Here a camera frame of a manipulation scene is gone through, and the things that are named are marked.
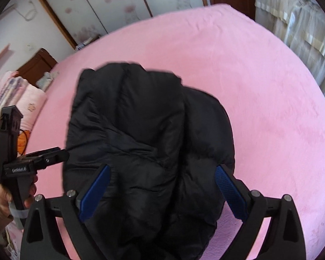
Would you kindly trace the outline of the person's left hand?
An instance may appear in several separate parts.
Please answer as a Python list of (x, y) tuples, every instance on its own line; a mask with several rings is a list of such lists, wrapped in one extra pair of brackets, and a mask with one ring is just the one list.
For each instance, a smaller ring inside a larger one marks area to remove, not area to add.
[[(34, 175), (33, 182), (31, 183), (30, 189), (29, 189), (29, 196), (24, 201), (24, 205), (26, 208), (29, 208), (31, 206), (32, 202), (34, 201), (34, 195), (37, 192), (37, 187), (36, 187), (37, 181), (38, 181), (38, 177), (36, 175)], [(12, 199), (13, 198), (12, 198), (10, 191), (0, 184), (0, 209), (5, 215), (9, 214), (8, 204), (10, 202), (12, 202)]]

